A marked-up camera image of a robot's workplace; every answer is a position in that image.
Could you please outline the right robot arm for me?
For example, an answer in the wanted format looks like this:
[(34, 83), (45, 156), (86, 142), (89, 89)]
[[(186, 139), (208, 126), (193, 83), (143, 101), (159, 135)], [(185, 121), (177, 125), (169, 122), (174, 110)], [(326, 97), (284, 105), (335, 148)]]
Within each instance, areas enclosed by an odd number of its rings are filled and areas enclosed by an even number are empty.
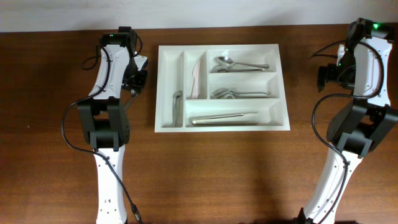
[(318, 69), (318, 90), (337, 83), (350, 94), (333, 93), (321, 98), (351, 101), (330, 121), (326, 138), (328, 154), (315, 192), (293, 223), (334, 223), (338, 204), (353, 172), (375, 150), (397, 123), (387, 91), (387, 65), (394, 42), (392, 26), (358, 18), (352, 22), (333, 56), (336, 63)]

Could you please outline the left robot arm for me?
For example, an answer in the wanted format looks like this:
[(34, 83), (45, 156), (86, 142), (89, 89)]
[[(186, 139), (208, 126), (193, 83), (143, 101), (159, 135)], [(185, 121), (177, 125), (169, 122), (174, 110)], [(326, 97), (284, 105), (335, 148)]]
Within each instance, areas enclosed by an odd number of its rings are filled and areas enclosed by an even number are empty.
[(121, 100), (124, 90), (137, 96), (147, 81), (147, 57), (136, 50), (141, 40), (121, 26), (99, 40), (98, 75), (89, 97), (77, 104), (85, 141), (94, 154), (98, 177), (97, 223), (127, 223), (123, 157), (130, 124)]

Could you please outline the large metal spoon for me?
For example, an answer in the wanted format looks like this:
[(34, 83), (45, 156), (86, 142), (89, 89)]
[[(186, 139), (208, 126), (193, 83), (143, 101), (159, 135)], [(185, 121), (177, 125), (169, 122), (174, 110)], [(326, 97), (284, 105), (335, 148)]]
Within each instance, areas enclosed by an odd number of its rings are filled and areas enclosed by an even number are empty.
[(216, 65), (211, 69), (211, 73), (229, 73), (229, 72), (263, 72), (261, 68), (250, 68), (250, 69), (233, 69), (225, 65)]
[(270, 66), (268, 64), (251, 64), (251, 63), (244, 63), (244, 62), (235, 62), (233, 59), (227, 56), (220, 56), (217, 57), (216, 60), (225, 66), (232, 67), (234, 65), (244, 65), (244, 66), (249, 66), (249, 67), (256, 67), (256, 68), (269, 68)]

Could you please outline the small teaspoon dark handle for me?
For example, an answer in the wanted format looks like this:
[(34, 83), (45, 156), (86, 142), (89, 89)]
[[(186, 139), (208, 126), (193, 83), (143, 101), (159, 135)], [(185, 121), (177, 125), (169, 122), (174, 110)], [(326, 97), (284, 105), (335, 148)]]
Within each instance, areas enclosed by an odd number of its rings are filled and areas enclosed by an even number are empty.
[(137, 91), (132, 89), (131, 90), (131, 97), (128, 99), (127, 103), (124, 105), (124, 109), (127, 110), (132, 103), (132, 100), (138, 95)]

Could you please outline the pink plastic knife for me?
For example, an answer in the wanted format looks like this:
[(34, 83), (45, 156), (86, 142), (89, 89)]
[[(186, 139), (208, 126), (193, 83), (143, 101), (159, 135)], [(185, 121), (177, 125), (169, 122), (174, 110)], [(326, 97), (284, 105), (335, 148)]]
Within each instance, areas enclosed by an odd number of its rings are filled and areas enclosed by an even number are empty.
[(191, 92), (191, 99), (198, 98), (198, 87), (199, 87), (199, 74), (200, 74), (200, 66), (201, 60), (198, 60), (193, 68), (192, 77), (193, 77), (193, 85), (192, 85), (192, 92)]

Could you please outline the metal tongs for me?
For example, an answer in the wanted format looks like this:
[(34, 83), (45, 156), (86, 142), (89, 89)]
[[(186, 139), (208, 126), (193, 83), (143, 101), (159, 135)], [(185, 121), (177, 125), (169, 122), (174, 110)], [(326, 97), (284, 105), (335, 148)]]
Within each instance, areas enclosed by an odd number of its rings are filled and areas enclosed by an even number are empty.
[(259, 124), (257, 113), (235, 113), (195, 117), (190, 120), (195, 126), (203, 125), (251, 125)]

